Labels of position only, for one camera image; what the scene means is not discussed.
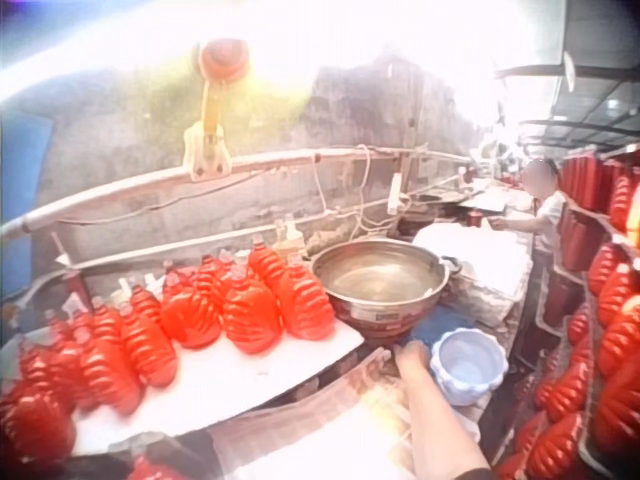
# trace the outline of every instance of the metal bowl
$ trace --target metal bowl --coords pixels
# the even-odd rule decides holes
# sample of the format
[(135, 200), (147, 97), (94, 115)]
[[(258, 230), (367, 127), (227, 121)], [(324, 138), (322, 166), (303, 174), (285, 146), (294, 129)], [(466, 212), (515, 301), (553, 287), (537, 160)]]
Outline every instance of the metal bowl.
[(408, 332), (436, 305), (455, 259), (410, 243), (376, 238), (328, 248), (311, 266), (338, 318), (365, 337)]

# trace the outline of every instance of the worker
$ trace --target worker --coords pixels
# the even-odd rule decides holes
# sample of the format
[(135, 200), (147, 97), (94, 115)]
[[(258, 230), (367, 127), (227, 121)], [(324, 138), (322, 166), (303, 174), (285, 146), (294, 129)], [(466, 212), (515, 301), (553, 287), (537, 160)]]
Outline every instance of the worker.
[(532, 160), (522, 172), (522, 186), (533, 198), (542, 202), (535, 218), (515, 219), (491, 217), (489, 223), (494, 230), (516, 230), (537, 233), (542, 244), (552, 252), (559, 244), (558, 223), (562, 215), (565, 197), (558, 189), (559, 171), (551, 159)]
[(455, 417), (427, 371), (429, 350), (420, 340), (395, 351), (411, 416), (413, 461), (419, 480), (492, 480), (480, 448)]

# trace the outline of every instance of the white shirt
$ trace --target white shirt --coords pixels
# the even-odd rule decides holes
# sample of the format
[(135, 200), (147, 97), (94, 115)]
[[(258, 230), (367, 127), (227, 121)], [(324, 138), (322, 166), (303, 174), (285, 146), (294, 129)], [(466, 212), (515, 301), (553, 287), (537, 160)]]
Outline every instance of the white shirt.
[(562, 207), (566, 199), (559, 190), (556, 190), (553, 195), (547, 198), (538, 209), (538, 217), (548, 219), (553, 225), (553, 236), (549, 238), (548, 235), (540, 235), (540, 239), (544, 244), (547, 244), (552, 249), (556, 249), (559, 246), (560, 235), (558, 234), (558, 224), (560, 223), (560, 217), (562, 216)]

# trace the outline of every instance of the sunlight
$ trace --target sunlight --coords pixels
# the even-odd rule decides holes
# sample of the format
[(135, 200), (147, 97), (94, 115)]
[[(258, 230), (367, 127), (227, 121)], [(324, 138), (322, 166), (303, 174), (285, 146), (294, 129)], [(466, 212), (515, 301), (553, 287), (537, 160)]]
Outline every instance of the sunlight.
[(461, 113), (482, 125), (496, 117), (496, 59), (530, 48), (507, 0), (159, 0), (5, 69), (0, 101), (73, 72), (163, 65), (222, 37), (245, 39), (255, 76), (283, 91), (308, 90), (320, 68), (366, 65), (392, 51), (447, 82)]

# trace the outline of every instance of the stone wall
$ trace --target stone wall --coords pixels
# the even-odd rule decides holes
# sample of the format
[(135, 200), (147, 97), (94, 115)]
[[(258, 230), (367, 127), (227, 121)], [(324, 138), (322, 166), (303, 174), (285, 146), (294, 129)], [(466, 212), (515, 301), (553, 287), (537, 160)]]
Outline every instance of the stone wall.
[[(183, 132), (199, 115), (202, 80), (185, 57), (170, 68), (117, 73), (75, 74), (34, 86), (10, 99), (15, 108), (54, 121), (43, 166), (37, 205), (114, 180), (178, 166)], [(350, 70), (323, 69), (305, 92), (289, 94), (257, 84), (251, 91), (230, 92), (223, 125), (232, 154), (330, 145), (412, 146), (465, 154), (480, 131), (461, 118), (448, 88), (438, 79), (401, 59), (386, 56)], [(411, 185), (450, 175), (447, 162), (414, 165)], [(399, 162), (374, 161), (366, 200), (384, 198)], [(329, 205), (358, 202), (357, 185), (364, 162), (318, 165)], [(104, 218), (163, 203), (210, 186), (181, 186), (123, 198), (83, 213)], [(313, 170), (266, 173), (232, 189), (185, 200), (162, 210), (99, 226), (56, 224), (33, 235), (33, 276), (57, 268), (50, 239), (55, 230), (74, 261), (272, 223), (286, 213), (305, 217), (320, 213)], [(308, 235), (335, 231), (339, 222), (323, 220), (304, 227)], [(167, 254), (195, 262), (206, 245)], [(247, 248), (249, 239), (226, 242)], [(157, 271), (161, 258), (111, 266), (88, 275), (92, 293), (105, 295), (120, 276)], [(59, 307), (64, 290), (44, 289), (34, 301), (36, 312)], [(28, 321), (38, 323), (39, 314)]]

